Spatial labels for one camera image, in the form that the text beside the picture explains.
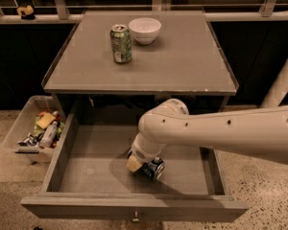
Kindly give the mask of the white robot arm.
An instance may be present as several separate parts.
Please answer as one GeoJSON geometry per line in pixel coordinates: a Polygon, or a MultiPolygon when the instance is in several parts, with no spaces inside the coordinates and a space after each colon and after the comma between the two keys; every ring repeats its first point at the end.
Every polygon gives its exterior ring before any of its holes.
{"type": "Polygon", "coordinates": [[[257,109],[190,115],[170,99],[139,120],[127,162],[131,172],[155,159],[167,145],[192,145],[288,164],[288,58],[257,109]]]}

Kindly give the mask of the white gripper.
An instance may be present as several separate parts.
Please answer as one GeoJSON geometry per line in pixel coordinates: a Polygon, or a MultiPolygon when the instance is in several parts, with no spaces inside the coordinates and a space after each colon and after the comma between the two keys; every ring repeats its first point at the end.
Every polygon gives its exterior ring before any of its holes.
{"type": "Polygon", "coordinates": [[[130,172],[135,173],[142,168],[142,163],[152,161],[159,153],[160,148],[157,145],[145,147],[133,143],[128,153],[127,169],[130,172]]]}

